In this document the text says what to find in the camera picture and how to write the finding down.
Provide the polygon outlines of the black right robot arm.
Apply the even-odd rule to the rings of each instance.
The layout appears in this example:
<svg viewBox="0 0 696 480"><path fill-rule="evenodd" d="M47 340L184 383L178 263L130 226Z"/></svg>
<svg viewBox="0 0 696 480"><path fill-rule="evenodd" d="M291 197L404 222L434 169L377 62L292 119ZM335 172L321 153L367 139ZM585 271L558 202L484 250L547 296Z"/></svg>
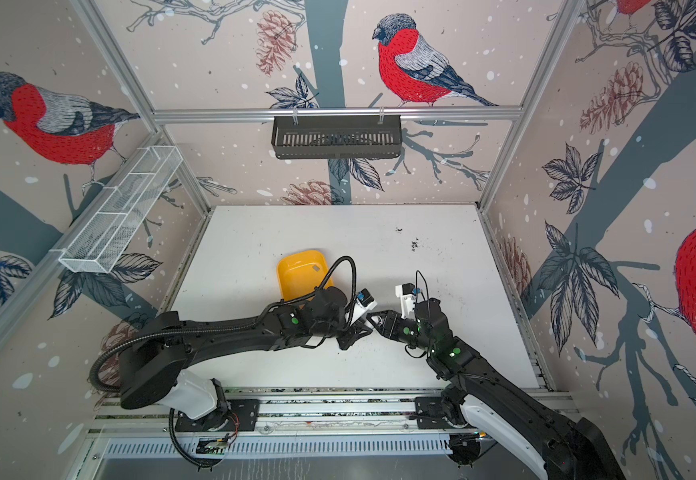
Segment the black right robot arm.
<svg viewBox="0 0 696 480"><path fill-rule="evenodd" d="M623 479L603 432L586 418L573 421L517 387L465 340L456 336L432 298L411 318L386 310L367 320L383 337L426 352L442 391L444 417L492 437L539 479Z"/></svg>

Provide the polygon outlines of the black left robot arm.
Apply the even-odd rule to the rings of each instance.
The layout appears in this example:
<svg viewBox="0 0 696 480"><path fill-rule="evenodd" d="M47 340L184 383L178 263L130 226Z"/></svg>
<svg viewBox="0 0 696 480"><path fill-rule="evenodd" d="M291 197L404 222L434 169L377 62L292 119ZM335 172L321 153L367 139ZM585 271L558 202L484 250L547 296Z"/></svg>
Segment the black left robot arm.
<svg viewBox="0 0 696 480"><path fill-rule="evenodd" d="M165 312L105 351L89 380L95 389L118 395L127 410L161 405L193 420L224 416L229 408L220 381L192 366L251 351L315 349L327 339L347 349L359 334L360 318L376 305L366 289L345 294L322 280L311 292L273 302L255 317L198 322Z"/></svg>

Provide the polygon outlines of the yellow plastic tray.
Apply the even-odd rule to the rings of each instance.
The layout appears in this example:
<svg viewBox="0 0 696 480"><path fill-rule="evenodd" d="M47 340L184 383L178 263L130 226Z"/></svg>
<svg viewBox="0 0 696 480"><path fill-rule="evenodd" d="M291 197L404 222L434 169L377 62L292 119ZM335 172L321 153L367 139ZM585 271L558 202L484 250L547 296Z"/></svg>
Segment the yellow plastic tray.
<svg viewBox="0 0 696 480"><path fill-rule="evenodd" d="M281 297L288 301L313 292L329 270L319 250L307 250L284 257L277 266Z"/></svg>

